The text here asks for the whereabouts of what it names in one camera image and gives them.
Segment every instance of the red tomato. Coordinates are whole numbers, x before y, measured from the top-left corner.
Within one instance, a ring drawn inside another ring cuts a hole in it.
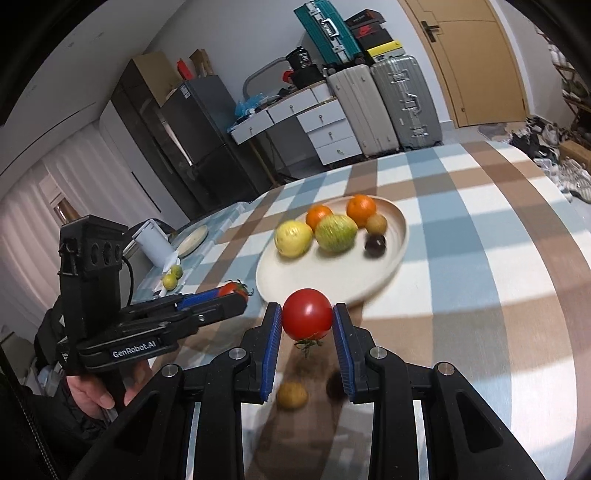
[[[224,295],[229,295],[233,292],[242,295],[246,301],[248,301],[248,297],[252,295],[252,292],[248,291],[248,287],[240,280],[237,280],[226,283],[223,287],[220,287],[219,291],[217,292],[217,296],[223,297]]]
[[[285,301],[281,319],[286,334],[296,342],[320,340],[332,326],[332,305],[318,290],[302,288]]]

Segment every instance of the small plate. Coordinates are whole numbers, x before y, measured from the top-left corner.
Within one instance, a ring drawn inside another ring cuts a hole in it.
[[[324,203],[333,213],[345,214],[343,197]],[[408,246],[408,228],[404,215],[389,200],[373,197],[378,213],[388,221],[386,252],[380,258],[365,255],[367,231],[359,229],[353,248],[339,255],[324,252],[316,240],[300,258],[282,257],[273,239],[263,251],[256,268],[256,288],[266,302],[283,305],[289,295],[301,288],[315,288],[331,302],[355,304],[383,288],[396,272]],[[296,220],[306,221],[306,214]]]
[[[196,228],[195,231],[191,232],[178,246],[177,252],[179,257],[186,257],[189,253],[193,252],[203,243],[205,237],[207,237],[207,225],[202,225],[199,228]]]

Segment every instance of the plastic bag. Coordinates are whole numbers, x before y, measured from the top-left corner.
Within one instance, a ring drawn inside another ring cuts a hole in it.
[[[234,110],[236,118],[252,115],[255,112],[255,108],[258,107],[264,99],[265,96],[262,93],[259,93],[244,102],[238,102],[236,109]]]

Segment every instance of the silver suitcase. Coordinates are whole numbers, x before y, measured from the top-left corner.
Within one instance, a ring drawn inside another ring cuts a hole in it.
[[[375,63],[371,73],[404,149],[441,145],[433,98],[417,59],[410,55]]]
[[[366,156],[399,149],[396,132],[367,65],[341,70],[328,81]]]

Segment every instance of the teal suitcase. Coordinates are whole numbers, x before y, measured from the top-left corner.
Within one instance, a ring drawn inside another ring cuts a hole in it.
[[[294,10],[326,64],[343,64],[363,56],[349,27],[329,0],[307,2]]]

